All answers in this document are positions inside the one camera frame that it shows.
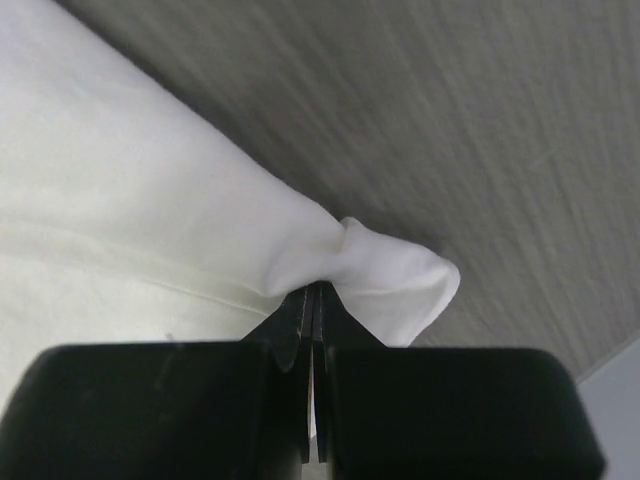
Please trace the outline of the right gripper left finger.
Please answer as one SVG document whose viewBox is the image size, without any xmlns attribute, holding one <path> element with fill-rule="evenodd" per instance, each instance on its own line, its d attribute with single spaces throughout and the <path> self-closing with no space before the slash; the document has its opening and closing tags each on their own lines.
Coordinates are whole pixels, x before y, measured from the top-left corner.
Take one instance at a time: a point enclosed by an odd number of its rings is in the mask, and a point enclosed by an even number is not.
<svg viewBox="0 0 640 480">
<path fill-rule="evenodd" d="M 5 479 L 297 479 L 313 291 L 236 341 L 60 345 L 1 419 Z"/>
</svg>

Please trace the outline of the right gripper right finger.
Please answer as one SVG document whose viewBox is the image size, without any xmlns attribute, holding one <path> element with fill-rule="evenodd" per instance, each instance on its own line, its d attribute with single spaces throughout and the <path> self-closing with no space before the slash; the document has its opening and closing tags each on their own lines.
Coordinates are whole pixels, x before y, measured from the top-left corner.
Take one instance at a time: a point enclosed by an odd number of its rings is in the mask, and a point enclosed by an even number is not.
<svg viewBox="0 0 640 480">
<path fill-rule="evenodd" d="M 312 288 L 319 460 L 333 479 L 599 479 L 574 381 L 531 348 L 388 347 Z"/>
</svg>

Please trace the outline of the white t shirt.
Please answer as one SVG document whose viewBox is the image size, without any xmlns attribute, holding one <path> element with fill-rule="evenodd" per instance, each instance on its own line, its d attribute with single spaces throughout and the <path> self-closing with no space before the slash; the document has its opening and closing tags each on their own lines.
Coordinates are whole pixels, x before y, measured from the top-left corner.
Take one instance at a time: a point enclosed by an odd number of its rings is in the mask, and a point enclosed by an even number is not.
<svg viewBox="0 0 640 480">
<path fill-rule="evenodd" d="M 460 274 L 335 219 L 55 3 L 2 3 L 3 401 L 48 347 L 238 339 L 318 280 L 405 347 Z"/>
</svg>

